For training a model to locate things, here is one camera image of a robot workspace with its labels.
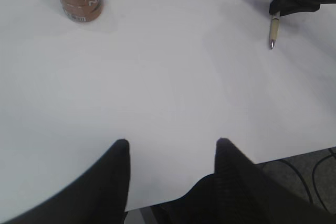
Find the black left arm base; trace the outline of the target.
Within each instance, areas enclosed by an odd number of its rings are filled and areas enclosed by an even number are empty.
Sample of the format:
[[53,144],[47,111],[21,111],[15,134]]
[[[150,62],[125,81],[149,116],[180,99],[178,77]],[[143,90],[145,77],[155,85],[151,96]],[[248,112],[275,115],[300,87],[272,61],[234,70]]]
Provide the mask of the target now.
[[219,223],[214,175],[200,179],[179,199],[151,206],[157,223]]

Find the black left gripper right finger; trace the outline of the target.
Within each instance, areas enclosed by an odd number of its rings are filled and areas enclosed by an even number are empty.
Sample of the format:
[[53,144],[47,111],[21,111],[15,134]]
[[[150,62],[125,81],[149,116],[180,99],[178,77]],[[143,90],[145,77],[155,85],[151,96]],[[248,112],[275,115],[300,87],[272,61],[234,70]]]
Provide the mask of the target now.
[[223,223],[335,223],[267,176],[229,139],[216,143],[214,176]]

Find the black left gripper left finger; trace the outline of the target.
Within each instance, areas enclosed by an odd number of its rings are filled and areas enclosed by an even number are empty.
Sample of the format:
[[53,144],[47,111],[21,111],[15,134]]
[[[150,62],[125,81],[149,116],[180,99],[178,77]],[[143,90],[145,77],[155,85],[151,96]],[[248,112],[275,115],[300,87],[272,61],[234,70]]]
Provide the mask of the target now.
[[8,223],[123,223],[130,184],[130,145],[112,146],[53,197]]

